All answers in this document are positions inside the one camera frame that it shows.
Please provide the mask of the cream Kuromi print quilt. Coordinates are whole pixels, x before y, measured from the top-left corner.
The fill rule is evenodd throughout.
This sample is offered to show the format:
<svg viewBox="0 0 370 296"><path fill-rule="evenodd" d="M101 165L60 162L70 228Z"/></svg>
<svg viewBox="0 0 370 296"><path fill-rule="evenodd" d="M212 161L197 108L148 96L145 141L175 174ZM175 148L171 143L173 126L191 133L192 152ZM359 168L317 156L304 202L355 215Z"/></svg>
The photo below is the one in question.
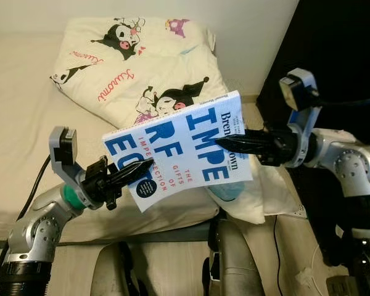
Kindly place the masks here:
<svg viewBox="0 0 370 296"><path fill-rule="evenodd" d="M139 126L230 93L215 35L187 18L69 20L49 79L61 93L117 129ZM208 199L238 220L262 224L295 212L280 169L232 155L252 179L207 185Z"/></svg>

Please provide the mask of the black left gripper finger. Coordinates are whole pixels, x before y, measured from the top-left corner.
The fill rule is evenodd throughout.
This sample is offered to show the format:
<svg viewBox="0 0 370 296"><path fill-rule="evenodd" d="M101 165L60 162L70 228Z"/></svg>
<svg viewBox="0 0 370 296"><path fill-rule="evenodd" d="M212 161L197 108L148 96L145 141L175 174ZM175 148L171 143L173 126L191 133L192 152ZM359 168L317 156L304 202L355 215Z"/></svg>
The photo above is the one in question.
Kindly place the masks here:
<svg viewBox="0 0 370 296"><path fill-rule="evenodd" d="M149 174L148 169L122 169L117 172L117 186L129 186L135 181L146 179Z"/></svg>
<svg viewBox="0 0 370 296"><path fill-rule="evenodd" d="M114 174L115 183L133 183L145 178L149 169L154 165L154 160L142 160L130 163Z"/></svg>

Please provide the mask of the black cabinet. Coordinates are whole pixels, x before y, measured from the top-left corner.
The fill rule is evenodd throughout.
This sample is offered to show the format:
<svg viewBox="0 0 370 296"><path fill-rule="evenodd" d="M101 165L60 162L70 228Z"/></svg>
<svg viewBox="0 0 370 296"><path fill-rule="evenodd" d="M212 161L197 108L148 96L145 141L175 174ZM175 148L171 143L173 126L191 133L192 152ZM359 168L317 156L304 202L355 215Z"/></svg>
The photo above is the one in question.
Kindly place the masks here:
<svg viewBox="0 0 370 296"><path fill-rule="evenodd" d="M345 130L370 144L370 104L345 106L370 99L370 0L300 0L257 99L267 126L284 126L289 118L278 81L293 68L312 72L320 97L331 103L321 110L317 127ZM323 263L343 264L349 251L335 227L348 212L337 178L308 167L293 168L289 175Z"/></svg>

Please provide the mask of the white blue paperback book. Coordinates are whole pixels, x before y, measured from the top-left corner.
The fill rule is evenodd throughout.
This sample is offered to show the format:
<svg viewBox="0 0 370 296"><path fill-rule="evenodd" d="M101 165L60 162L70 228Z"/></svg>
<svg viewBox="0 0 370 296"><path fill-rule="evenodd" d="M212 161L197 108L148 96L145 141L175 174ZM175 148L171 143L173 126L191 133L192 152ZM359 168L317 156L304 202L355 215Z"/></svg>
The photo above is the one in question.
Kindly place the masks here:
<svg viewBox="0 0 370 296"><path fill-rule="evenodd" d="M137 161L154 161L128 186L144 212L182 190L251 181L249 158L216 143L245 131L241 95L231 91L171 115L106 133L102 141L120 170Z"/></svg>

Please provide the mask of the white power strip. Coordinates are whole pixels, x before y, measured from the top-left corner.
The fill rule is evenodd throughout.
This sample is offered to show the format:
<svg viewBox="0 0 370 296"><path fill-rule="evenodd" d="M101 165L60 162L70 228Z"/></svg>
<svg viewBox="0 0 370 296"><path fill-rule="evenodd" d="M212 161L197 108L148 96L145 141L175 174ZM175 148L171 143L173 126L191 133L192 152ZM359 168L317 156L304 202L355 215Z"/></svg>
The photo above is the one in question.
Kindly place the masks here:
<svg viewBox="0 0 370 296"><path fill-rule="evenodd" d="M299 218L299 219L306 219L308 220L308 215L306 213L306 209L303 205L298 206L294 212L287 213L287 215Z"/></svg>

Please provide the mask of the silver robot left leg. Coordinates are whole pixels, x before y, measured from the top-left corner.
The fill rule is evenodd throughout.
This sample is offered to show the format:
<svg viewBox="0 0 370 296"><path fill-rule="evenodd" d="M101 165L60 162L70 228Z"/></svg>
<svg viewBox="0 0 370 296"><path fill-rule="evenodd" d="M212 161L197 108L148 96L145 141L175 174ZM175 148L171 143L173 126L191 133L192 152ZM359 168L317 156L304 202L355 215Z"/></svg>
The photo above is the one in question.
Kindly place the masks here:
<svg viewBox="0 0 370 296"><path fill-rule="evenodd" d="M148 290L134 272L128 243L121 240L104 246L98 254L89 296L148 296Z"/></svg>

